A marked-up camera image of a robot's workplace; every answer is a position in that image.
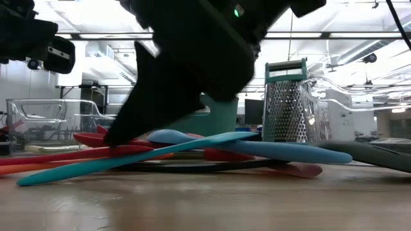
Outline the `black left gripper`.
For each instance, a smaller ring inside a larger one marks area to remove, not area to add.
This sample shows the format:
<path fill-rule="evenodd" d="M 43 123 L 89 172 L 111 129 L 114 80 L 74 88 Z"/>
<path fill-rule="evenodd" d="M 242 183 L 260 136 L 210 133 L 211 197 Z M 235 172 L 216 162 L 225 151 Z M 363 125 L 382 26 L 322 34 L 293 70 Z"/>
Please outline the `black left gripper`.
<path fill-rule="evenodd" d="M 49 21 L 0 20 L 0 64 L 29 58 L 41 61 L 48 71 L 69 74 L 76 61 L 75 46 L 57 30 L 58 25 Z"/>

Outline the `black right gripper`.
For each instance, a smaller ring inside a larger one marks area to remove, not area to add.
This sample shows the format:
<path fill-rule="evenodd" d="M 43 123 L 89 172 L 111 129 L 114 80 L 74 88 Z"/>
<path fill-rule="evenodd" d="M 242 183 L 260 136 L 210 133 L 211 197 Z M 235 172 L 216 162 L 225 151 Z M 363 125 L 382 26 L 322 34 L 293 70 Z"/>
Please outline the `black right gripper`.
<path fill-rule="evenodd" d="M 254 75 L 256 47 L 299 0 L 120 0 L 161 53 L 135 43 L 137 83 L 105 136 L 126 144 L 205 108 L 200 93 L 232 99 Z"/>

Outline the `teal silicone spatula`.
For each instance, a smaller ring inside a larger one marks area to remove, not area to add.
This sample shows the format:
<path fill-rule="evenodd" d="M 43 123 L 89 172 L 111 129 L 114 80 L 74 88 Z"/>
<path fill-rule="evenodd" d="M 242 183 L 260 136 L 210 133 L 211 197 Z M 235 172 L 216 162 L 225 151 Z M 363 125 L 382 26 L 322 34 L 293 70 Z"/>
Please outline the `teal silicone spatula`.
<path fill-rule="evenodd" d="M 142 152 L 136 155 L 128 155 L 118 158 L 103 158 L 97 160 L 90 160 L 87 162 L 69 164 L 66 166 L 48 169 L 46 171 L 42 171 L 34 175 L 26 176 L 18 180 L 16 184 L 18 186 L 31 186 L 56 182 L 59 180 L 65 180 L 69 178 L 75 178 L 78 176 L 89 175 L 95 172 L 105 171 L 113 167 L 131 164 L 149 158 L 159 157 L 167 153 L 190 150 L 194 148 L 216 146 L 218 144 L 224 144 L 226 142 L 252 137 L 254 135 L 254 132 L 226 132 L 218 135 L 204 137 L 201 139 L 195 139 L 189 142 L 175 144 L 165 148 L 157 148 L 152 151 Z"/>

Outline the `red silicone spatula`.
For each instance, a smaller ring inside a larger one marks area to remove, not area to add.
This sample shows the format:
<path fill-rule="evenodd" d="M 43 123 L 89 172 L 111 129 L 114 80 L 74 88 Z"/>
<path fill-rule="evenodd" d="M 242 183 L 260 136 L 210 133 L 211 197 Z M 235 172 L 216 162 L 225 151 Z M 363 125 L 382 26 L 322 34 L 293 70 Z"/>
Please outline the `red silicone spatula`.
<path fill-rule="evenodd" d="M 103 157 L 121 157 L 144 151 L 152 151 L 153 148 L 147 146 L 117 146 L 115 148 L 101 147 L 87 150 L 62 153 L 56 155 L 47 155 L 40 157 L 27 158 L 2 158 L 0 166 L 20 165 L 20 164 L 41 164 L 45 162 L 54 162 L 62 160 L 77 160 L 86 158 L 103 158 Z"/>

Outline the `cream-handled knife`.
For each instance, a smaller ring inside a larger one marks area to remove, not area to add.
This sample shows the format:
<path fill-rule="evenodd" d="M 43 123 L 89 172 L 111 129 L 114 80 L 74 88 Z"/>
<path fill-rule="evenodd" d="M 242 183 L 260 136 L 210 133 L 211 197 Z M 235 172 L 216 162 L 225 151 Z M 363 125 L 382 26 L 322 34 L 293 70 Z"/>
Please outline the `cream-handled knife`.
<path fill-rule="evenodd" d="M 56 147 L 43 147 L 43 146 L 34 146 L 27 145 L 24 147 L 24 150 L 27 152 L 33 153 L 54 153 L 54 152 L 66 152 L 66 151 L 76 151 L 79 150 L 81 146 L 56 146 Z"/>

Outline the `orange silicone spatula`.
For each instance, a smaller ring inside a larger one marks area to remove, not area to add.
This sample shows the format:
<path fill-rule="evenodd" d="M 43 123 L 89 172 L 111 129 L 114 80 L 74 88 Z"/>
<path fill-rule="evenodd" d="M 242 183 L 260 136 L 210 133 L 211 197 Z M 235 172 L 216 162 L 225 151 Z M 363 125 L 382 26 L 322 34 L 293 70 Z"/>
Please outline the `orange silicone spatula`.
<path fill-rule="evenodd" d="M 54 162 L 45 162 L 41 164 L 20 164 L 20 165 L 10 165 L 10 166 L 0 166 L 0 175 L 9 175 L 9 174 L 14 174 L 14 173 L 23 173 L 23 172 L 29 172 L 29 171 L 39 171 L 43 169 L 51 169 L 54 167 L 64 166 L 68 164 L 86 162 L 89 160 L 105 159 L 105 158 L 112 158 L 112 157 L 62 160 L 62 161 L 54 161 Z"/>

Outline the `pink silicone spatula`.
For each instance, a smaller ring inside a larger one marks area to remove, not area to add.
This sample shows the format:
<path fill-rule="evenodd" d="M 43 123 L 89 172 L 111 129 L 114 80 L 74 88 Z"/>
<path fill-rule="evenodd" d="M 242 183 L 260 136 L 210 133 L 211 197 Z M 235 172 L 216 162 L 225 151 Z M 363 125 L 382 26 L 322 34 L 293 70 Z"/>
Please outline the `pink silicone spatula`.
<path fill-rule="evenodd" d="M 204 150 L 204 159 L 213 162 L 246 162 L 252 160 L 264 160 L 263 158 L 256 159 L 255 156 L 231 153 L 210 148 Z M 279 165 L 264 164 L 263 166 L 273 169 L 278 173 L 301 178 L 315 178 L 322 172 L 322 168 L 316 164 L 287 163 Z"/>

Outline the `dark grey slotted spoon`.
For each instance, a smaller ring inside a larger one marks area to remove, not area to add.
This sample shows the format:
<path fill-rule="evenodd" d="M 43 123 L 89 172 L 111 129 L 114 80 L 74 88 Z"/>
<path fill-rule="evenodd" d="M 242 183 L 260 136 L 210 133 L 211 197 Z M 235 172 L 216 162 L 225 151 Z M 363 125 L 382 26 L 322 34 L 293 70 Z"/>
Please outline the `dark grey slotted spoon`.
<path fill-rule="evenodd" d="M 322 141 L 314 142 L 314 147 L 326 150 L 341 151 L 350 154 L 355 161 L 386 167 L 398 171 L 411 173 L 411 153 L 401 153 L 398 151 L 364 144 L 354 141 Z M 116 167 L 116 171 L 128 172 L 155 172 L 155 173 L 210 173 L 217 171 L 230 171 L 239 169 L 252 169 L 264 167 L 264 164 L 279 165 L 287 164 L 280 160 L 252 160 L 246 162 L 222 162 L 216 164 L 149 164 L 135 163 Z"/>

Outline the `teal plastic bin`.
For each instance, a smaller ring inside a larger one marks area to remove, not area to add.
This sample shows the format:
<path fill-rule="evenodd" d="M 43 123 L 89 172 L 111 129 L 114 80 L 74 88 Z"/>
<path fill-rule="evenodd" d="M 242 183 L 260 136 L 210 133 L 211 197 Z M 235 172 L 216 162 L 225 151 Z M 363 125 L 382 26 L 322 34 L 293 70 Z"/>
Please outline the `teal plastic bin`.
<path fill-rule="evenodd" d="M 230 103 L 216 103 L 207 95 L 201 95 L 200 100 L 209 112 L 197 111 L 166 128 L 206 137 L 235 131 L 239 100 L 237 97 Z"/>

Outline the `clear plastic bin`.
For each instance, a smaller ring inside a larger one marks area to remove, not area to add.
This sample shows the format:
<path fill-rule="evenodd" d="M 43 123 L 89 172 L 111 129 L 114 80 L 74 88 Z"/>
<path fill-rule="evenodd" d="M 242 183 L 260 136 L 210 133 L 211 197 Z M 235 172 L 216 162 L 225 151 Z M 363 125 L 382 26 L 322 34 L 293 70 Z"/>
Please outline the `clear plastic bin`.
<path fill-rule="evenodd" d="M 98 125 L 108 128 L 114 121 L 99 112 L 97 105 L 84 99 L 8 99 L 7 125 L 10 153 L 27 152 L 27 145 L 84 147 L 73 137 L 75 133 L 95 133 Z"/>
<path fill-rule="evenodd" d="M 354 141 L 411 142 L 411 84 L 405 85 L 337 85 L 327 78 L 311 78 L 299 85 L 304 118 L 310 142 L 331 139 L 327 90 L 350 95 Z"/>

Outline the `black monitor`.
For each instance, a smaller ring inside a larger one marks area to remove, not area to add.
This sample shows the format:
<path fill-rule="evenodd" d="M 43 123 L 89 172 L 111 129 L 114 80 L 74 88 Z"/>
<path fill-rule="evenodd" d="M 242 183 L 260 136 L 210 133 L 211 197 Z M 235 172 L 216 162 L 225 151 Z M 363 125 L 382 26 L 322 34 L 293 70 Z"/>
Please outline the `black monitor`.
<path fill-rule="evenodd" d="M 264 101 L 256 99 L 245 99 L 245 123 L 263 124 Z"/>

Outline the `teal metal box grater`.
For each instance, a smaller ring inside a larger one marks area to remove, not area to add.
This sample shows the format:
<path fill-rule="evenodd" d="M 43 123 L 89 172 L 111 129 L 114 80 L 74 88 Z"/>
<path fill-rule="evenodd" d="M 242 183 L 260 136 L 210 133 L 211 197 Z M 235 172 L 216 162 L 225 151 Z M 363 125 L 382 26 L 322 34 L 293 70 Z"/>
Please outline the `teal metal box grater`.
<path fill-rule="evenodd" d="M 265 142 L 308 141 L 300 82 L 308 78 L 306 59 L 265 64 Z"/>

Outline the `black ceiling light strip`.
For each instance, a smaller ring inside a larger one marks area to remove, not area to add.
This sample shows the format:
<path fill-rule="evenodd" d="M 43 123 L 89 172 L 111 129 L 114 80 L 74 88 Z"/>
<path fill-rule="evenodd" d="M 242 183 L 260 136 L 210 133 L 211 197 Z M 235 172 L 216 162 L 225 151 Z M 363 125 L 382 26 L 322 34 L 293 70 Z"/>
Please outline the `black ceiling light strip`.
<path fill-rule="evenodd" d="M 153 33 L 57 33 L 68 40 L 151 40 Z M 398 31 L 378 32 L 268 32 L 264 40 L 401 40 L 403 37 Z"/>

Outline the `white cabinet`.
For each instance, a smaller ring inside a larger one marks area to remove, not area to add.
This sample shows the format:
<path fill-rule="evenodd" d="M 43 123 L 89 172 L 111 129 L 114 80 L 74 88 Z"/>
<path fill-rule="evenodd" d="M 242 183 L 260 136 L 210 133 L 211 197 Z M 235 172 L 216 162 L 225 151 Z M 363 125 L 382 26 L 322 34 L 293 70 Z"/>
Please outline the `white cabinet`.
<path fill-rule="evenodd" d="M 326 91 L 326 97 L 327 99 L 334 99 L 334 101 L 328 101 L 331 139 L 337 141 L 354 141 L 353 114 L 343 107 L 352 106 L 351 96 L 329 89 Z"/>

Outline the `black metal table frame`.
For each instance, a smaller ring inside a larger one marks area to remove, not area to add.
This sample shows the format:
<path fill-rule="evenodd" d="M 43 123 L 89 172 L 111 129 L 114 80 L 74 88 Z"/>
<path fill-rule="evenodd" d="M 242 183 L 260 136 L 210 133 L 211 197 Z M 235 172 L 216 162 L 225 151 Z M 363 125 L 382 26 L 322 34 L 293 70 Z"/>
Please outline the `black metal table frame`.
<path fill-rule="evenodd" d="M 95 102 L 101 112 L 108 116 L 117 114 L 133 87 L 133 85 L 100 85 L 97 83 L 55 86 L 60 91 L 60 99 L 65 98 L 73 89 L 80 89 L 80 92 L 86 89 L 88 93 L 81 98 Z"/>

